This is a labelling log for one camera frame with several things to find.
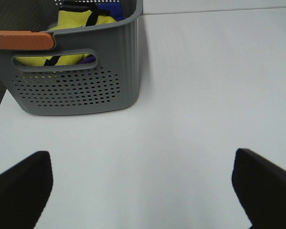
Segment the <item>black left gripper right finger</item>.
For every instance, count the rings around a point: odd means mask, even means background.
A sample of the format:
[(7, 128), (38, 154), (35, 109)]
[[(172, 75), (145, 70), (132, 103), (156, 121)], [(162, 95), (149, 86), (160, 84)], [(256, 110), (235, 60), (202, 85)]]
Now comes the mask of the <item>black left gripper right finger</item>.
[(253, 229), (286, 229), (286, 170), (246, 148), (235, 153), (232, 186)]

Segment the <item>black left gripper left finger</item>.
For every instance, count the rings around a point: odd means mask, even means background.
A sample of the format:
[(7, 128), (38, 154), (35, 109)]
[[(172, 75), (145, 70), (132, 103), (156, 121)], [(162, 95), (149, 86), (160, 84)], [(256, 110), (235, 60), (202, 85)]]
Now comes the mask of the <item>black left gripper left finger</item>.
[(0, 229), (32, 229), (53, 187), (51, 157), (38, 151), (0, 174)]

